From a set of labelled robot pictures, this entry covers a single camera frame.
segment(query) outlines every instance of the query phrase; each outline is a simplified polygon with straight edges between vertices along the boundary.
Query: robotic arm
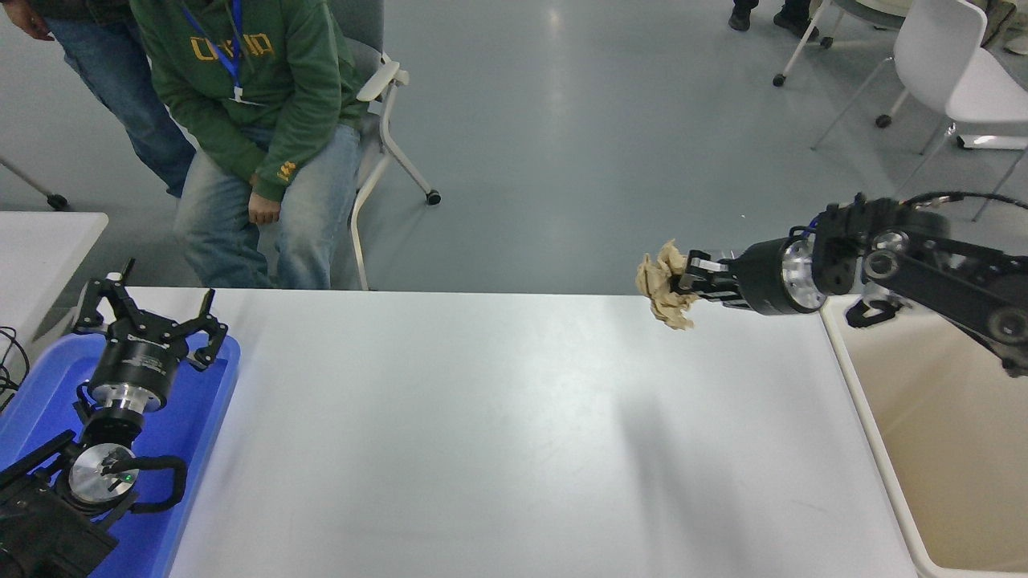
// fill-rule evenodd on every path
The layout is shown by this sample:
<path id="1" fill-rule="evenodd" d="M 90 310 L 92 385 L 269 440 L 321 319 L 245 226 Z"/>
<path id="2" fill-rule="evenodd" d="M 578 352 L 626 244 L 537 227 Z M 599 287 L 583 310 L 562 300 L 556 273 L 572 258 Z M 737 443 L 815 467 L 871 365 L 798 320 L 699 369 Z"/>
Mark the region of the robotic arm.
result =
<path id="1" fill-rule="evenodd" d="M 849 325 L 870 327 L 917 302 L 991 351 L 1012 377 L 1028 375 L 1028 256 L 953 241 L 944 217 L 919 208 L 917 198 L 858 194 L 736 258 L 690 251 L 671 289 L 763 315 L 807 314 L 848 293 L 859 274 L 864 294 Z"/>
<path id="2" fill-rule="evenodd" d="M 0 471 L 0 578 L 71 578 L 91 573 L 117 546 L 108 530 L 125 513 L 154 513 L 178 504 L 186 464 L 176 456 L 139 457 L 133 442 L 144 414 L 163 408 L 179 363 L 207 369 L 228 327 L 211 315 L 209 290 L 199 315 L 177 323 L 136 306 L 121 275 L 94 279 L 82 292 L 76 333 L 103 333 L 107 344 L 73 403 L 82 434 L 68 430 Z M 107 299 L 109 325 L 98 311 Z M 208 334 L 190 352 L 186 337 Z M 171 470 L 173 487 L 160 502 L 139 502 L 141 471 Z"/>

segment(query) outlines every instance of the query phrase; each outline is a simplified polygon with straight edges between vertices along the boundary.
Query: jeans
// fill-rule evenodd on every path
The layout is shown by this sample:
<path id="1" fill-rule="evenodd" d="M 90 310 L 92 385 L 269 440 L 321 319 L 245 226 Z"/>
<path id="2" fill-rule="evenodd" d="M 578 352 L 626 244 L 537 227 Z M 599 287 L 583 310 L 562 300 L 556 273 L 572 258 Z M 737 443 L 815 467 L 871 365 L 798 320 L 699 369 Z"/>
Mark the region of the jeans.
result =
<path id="1" fill-rule="evenodd" d="M 243 129 L 265 148 L 273 129 Z M 344 124 L 286 189 L 279 220 L 279 287 L 328 289 L 337 234 L 356 196 L 360 135 Z M 249 221 L 251 187 L 196 152 L 175 216 L 175 236 L 186 260 L 208 287 L 272 286 L 257 250 L 260 229 Z"/>
<path id="2" fill-rule="evenodd" d="M 749 12 L 757 7 L 758 0 L 735 0 L 735 10 Z M 810 20 L 810 0 L 785 0 L 781 5 L 781 15 L 790 22 L 806 24 Z"/>
<path id="3" fill-rule="evenodd" d="M 153 91 L 136 23 L 46 24 L 64 47 L 65 62 L 121 121 L 136 155 L 164 181 L 169 194 L 182 196 L 194 150 Z"/>

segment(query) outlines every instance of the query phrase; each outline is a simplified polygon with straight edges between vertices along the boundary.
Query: trash bin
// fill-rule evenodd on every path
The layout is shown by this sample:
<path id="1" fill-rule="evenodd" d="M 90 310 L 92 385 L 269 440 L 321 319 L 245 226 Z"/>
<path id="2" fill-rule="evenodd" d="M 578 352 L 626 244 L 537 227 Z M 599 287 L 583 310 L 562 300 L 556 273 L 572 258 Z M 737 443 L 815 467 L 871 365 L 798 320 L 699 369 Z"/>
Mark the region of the trash bin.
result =
<path id="1" fill-rule="evenodd" d="M 821 317 L 918 573 L 1028 578 L 1028 378 L 926 310 L 853 329 L 856 298 Z"/>

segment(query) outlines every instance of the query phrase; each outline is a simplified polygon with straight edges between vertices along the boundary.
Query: caster wheel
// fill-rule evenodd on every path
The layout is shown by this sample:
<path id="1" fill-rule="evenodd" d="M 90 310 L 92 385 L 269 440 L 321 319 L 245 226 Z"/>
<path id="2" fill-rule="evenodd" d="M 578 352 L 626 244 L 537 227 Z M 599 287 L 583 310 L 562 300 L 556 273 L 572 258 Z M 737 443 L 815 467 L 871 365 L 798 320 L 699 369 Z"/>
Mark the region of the caster wheel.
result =
<path id="1" fill-rule="evenodd" d="M 47 194 L 46 204 L 52 207 L 54 211 L 64 211 L 68 208 L 68 200 L 60 194 Z"/>

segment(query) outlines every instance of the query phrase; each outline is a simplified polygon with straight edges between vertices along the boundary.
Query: hand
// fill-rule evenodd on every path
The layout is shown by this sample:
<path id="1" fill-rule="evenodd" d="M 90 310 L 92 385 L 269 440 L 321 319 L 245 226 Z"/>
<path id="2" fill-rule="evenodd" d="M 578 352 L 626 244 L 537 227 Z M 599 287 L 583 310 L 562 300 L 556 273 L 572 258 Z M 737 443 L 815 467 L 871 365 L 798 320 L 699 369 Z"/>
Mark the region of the hand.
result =
<path id="1" fill-rule="evenodd" d="M 3 9 L 10 22 L 29 36 L 36 40 L 53 40 L 46 21 L 32 9 L 29 0 L 8 0 L 3 3 Z"/>
<path id="2" fill-rule="evenodd" d="M 279 222 L 282 203 L 268 201 L 256 192 L 250 193 L 250 222 L 258 225 Z"/>

